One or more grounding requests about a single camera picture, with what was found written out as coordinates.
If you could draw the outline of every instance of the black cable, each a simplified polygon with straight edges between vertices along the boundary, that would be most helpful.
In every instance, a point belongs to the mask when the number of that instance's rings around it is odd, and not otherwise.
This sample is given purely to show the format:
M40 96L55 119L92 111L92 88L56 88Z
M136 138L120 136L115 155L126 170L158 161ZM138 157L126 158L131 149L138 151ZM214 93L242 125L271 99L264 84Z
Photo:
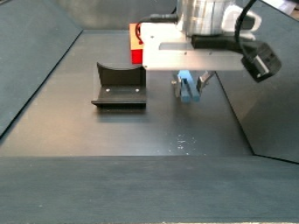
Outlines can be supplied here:
M176 12L176 6L175 6L175 8L174 8L174 10L172 10L172 13L171 14L174 14Z
M251 8L251 6L254 5L254 3L256 2L256 0L250 0L248 3L247 3L247 6L244 7L239 17L238 17L238 22L236 22L236 25L235 25L235 40L238 42L238 45L239 45L239 48L242 50L242 53L244 55L244 57L252 62L254 59L251 58L251 56L248 55L248 51L246 49L246 47L242 45L242 41L240 41L240 38L239 38L239 33L240 33L240 28L242 28L242 24L243 24L243 21L244 21L244 18L248 14L248 10Z
M139 45L142 45L144 43L142 38L140 38L140 24L144 23L144 22L151 22L151 17L143 17L139 20L138 24L135 25L135 36L139 40Z
M144 42L140 38L140 24L142 23L176 23L178 16L176 14L152 14L150 17L143 17L142 20L135 25L135 36L139 39L139 45Z

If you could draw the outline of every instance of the black holder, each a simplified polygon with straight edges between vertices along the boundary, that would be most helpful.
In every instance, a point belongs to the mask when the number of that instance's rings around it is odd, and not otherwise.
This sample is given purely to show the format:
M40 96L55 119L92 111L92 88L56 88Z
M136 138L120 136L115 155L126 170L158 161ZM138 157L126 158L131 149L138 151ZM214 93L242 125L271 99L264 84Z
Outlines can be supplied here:
M103 109L146 108L146 69L112 69L98 63L100 90L91 103Z

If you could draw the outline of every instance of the metal floor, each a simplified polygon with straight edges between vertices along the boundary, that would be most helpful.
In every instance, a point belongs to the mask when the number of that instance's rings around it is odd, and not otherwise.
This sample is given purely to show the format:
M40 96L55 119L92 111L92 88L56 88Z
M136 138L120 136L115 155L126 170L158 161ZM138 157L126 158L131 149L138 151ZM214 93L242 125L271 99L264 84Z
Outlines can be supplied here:
M147 109L103 111L96 63L131 65L127 31L84 31L0 140L1 157L250 156L220 82L200 102L174 96L171 72L147 73Z

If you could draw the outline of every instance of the metal wall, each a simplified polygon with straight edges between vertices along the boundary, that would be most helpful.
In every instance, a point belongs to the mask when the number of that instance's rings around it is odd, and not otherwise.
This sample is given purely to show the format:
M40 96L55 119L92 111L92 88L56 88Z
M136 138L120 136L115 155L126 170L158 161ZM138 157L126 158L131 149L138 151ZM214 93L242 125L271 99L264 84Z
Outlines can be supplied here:
M171 13L176 0L55 0L86 30L128 30L154 13Z
M0 5L0 136L82 29L50 0Z
M275 49L282 70L260 83L246 71L219 78L255 153L299 162L299 21L264 3L255 12L263 18L256 38Z

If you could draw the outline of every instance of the black plastic bracket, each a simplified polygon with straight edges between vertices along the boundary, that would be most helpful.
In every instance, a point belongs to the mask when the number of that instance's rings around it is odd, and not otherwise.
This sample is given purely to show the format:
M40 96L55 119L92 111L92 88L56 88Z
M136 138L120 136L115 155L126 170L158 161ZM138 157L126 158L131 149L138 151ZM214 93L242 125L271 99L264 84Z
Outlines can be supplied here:
M114 69L98 63L99 96L91 103L103 109L146 108L146 70Z

